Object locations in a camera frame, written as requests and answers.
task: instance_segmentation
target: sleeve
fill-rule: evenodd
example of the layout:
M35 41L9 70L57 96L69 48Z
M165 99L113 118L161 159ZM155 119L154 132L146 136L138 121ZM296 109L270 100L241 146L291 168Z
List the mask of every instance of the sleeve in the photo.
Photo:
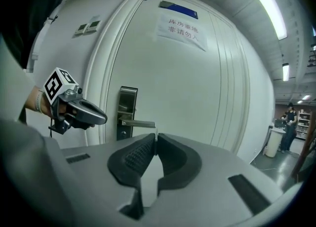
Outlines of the sleeve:
M17 121L34 82L22 70L0 34L0 117Z

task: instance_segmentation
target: sign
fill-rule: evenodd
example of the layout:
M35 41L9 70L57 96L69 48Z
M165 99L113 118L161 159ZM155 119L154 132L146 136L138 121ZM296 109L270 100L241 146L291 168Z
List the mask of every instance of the sign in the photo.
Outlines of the sign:
M158 22L157 36L207 50L207 40L202 28L197 23L182 18L162 14Z
M169 2L169 1L165 1L165 0L161 1L159 4L159 7L170 9L173 11L177 11L179 13L185 14L187 16L192 16L192 17L198 19L198 13L196 11L191 10L189 8L185 8L185 7L177 5L177 4L174 4L174 3Z

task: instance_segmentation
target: door handle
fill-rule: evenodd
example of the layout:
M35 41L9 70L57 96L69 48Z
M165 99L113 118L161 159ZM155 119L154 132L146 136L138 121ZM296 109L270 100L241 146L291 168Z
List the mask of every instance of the door handle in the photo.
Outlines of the door handle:
M122 116L118 120L121 121L121 124L125 125L125 126L142 127L142 128L156 128L155 122L132 120L132 119L128 119L127 117L124 117L124 116Z
M117 140L130 138L133 127L156 128L155 122L134 120L137 88L120 88L117 114Z

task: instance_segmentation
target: wall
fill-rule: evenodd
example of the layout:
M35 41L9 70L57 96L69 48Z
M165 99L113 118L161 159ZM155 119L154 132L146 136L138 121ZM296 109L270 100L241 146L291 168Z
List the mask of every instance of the wall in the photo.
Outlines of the wall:
M259 55L244 35L238 33L249 67L250 102L248 121L237 156L250 163L260 152L274 117L275 97L272 81Z
M294 109L298 112L304 110L304 112L309 113L310 111L316 112L316 107L307 105L294 105ZM280 117L287 111L287 105L276 104L276 110L274 114L275 119L280 119Z
M115 9L123 0L78 0L66 4L51 25L35 62L34 73L29 74L36 85L42 87L49 74L56 68L68 70L83 86L90 55L99 35ZM93 16L102 20L96 33L74 37L75 30L88 23ZM39 113L27 111L27 123L42 135L48 136L50 119ZM61 148L86 145L84 131L71 128L64 135L53 133Z

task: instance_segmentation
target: ceiling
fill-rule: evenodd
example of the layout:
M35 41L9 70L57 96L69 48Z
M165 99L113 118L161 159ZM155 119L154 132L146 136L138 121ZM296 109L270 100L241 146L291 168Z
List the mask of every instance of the ceiling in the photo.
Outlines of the ceiling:
M259 0L202 0L228 17L248 38L260 55L275 87L276 103L297 102L316 106L316 60L311 44L316 43L312 25L298 0L276 0L288 37L278 40L273 25ZM282 80L282 64L290 64L290 80Z

